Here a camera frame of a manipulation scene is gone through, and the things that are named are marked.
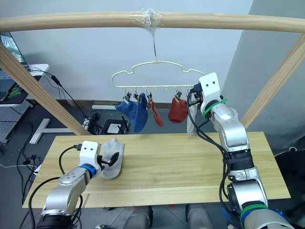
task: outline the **white stand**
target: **white stand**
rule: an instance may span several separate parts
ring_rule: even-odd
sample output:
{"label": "white stand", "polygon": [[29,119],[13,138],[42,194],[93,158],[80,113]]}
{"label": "white stand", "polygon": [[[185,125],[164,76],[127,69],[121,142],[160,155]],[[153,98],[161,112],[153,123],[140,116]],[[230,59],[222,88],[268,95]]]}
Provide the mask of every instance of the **white stand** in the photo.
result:
{"label": "white stand", "polygon": [[73,133],[69,128],[47,128],[50,119],[44,118],[43,121],[38,126],[37,130],[35,131],[33,137],[30,140],[30,144],[37,144],[41,135],[45,133]]}

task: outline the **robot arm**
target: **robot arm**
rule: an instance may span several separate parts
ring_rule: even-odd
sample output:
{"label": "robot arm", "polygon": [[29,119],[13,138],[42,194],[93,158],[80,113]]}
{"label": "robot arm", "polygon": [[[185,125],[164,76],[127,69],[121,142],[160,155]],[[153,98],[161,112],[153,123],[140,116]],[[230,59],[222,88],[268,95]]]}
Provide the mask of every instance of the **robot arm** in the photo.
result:
{"label": "robot arm", "polygon": [[79,166],[58,179],[57,186],[47,196],[37,229],[68,229],[71,226],[78,198],[90,180],[104,169],[102,164],[112,166],[118,159],[119,153],[115,153],[110,160],[104,161],[100,150],[100,143],[83,142]]}
{"label": "robot arm", "polygon": [[199,78],[199,84],[191,89],[195,97],[203,97],[200,107],[203,116],[209,119],[219,134],[223,162],[228,168],[228,200],[232,212],[241,219],[245,229],[274,229],[293,227],[279,214],[268,209],[268,199],[254,165],[249,139],[237,112],[228,107],[220,96],[216,73]]}

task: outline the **green cable tie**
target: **green cable tie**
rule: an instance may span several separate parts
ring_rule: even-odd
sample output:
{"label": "green cable tie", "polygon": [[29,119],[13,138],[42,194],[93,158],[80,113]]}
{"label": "green cable tie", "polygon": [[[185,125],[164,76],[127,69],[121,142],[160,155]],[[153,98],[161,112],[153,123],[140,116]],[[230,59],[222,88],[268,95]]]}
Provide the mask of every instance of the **green cable tie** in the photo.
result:
{"label": "green cable tie", "polygon": [[214,106],[216,106],[216,105],[218,105],[218,104],[225,104],[227,101],[228,101],[228,99],[225,98],[225,99],[223,99],[223,100],[220,101],[220,102],[214,103],[213,105],[211,105],[208,109],[206,109],[206,110],[204,111],[203,116],[205,117],[205,116],[210,112],[210,110],[211,110]]}
{"label": "green cable tie", "polygon": [[266,208],[268,209],[268,207],[264,204],[252,204],[252,205],[249,205],[247,207],[245,207],[243,210],[242,210],[242,213],[240,214],[240,224],[242,226],[242,229],[244,229],[244,225],[243,225],[243,222],[242,222],[242,218],[243,218],[243,215],[249,211],[249,210],[252,210],[252,209],[255,209],[255,208]]}

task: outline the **wooden rod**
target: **wooden rod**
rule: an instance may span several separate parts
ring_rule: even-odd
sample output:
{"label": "wooden rod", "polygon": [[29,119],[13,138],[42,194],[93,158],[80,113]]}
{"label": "wooden rod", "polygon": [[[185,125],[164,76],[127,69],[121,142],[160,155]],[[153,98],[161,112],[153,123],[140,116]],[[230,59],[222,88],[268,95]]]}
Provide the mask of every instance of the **wooden rod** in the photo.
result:
{"label": "wooden rod", "polygon": [[16,58],[0,42],[0,68],[16,81],[26,92],[48,110],[54,117],[72,130],[76,135],[90,135],[76,119],[66,111],[51,95],[31,76]]}
{"label": "wooden rod", "polygon": [[282,61],[274,75],[269,79],[261,90],[255,101],[252,103],[242,123],[247,128],[251,122],[261,113],[263,108],[271,101],[273,96],[280,90],[286,80],[305,58],[305,34],[301,34],[292,48]]}
{"label": "wooden rod", "polygon": [[[41,14],[0,19],[0,31],[84,27],[141,27],[141,12]],[[160,13],[153,17],[162,28],[200,28],[305,32],[305,19],[222,13]]]}

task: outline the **wooden table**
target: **wooden table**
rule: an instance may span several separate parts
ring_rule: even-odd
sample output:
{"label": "wooden table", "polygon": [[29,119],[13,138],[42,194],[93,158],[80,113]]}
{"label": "wooden table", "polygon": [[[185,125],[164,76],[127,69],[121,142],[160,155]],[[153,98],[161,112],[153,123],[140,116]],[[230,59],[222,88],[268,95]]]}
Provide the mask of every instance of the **wooden table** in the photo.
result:
{"label": "wooden table", "polygon": [[[209,134],[218,141],[218,134]],[[290,198],[263,132],[248,133],[255,165],[269,199]],[[113,180],[102,176],[92,179],[83,193],[85,208],[218,202],[222,177],[219,150],[196,135],[92,135],[57,136],[51,145],[29,194],[42,181],[61,176],[60,153],[84,140],[103,142],[116,137],[125,143],[120,175]],[[65,153],[62,165],[70,171],[79,164],[79,151]],[[41,187],[33,199],[34,208],[42,208],[52,181]]]}

